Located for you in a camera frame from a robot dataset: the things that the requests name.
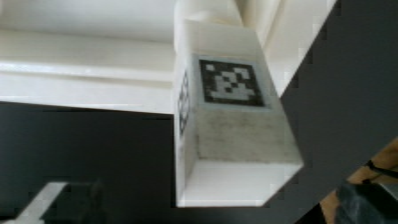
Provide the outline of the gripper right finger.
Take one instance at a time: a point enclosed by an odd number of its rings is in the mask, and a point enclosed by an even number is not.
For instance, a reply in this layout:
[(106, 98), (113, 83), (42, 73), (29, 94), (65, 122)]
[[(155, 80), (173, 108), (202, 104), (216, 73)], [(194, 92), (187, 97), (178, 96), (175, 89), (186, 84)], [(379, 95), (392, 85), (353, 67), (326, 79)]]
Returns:
[(345, 183), (337, 196), (335, 224), (398, 224), (398, 200), (379, 184)]

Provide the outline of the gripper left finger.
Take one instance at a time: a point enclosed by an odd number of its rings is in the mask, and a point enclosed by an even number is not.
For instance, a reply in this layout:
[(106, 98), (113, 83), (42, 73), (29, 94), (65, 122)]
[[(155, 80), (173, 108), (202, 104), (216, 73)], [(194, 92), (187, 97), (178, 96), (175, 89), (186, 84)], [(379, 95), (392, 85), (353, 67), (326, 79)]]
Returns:
[(106, 224), (102, 182), (50, 182), (8, 224)]

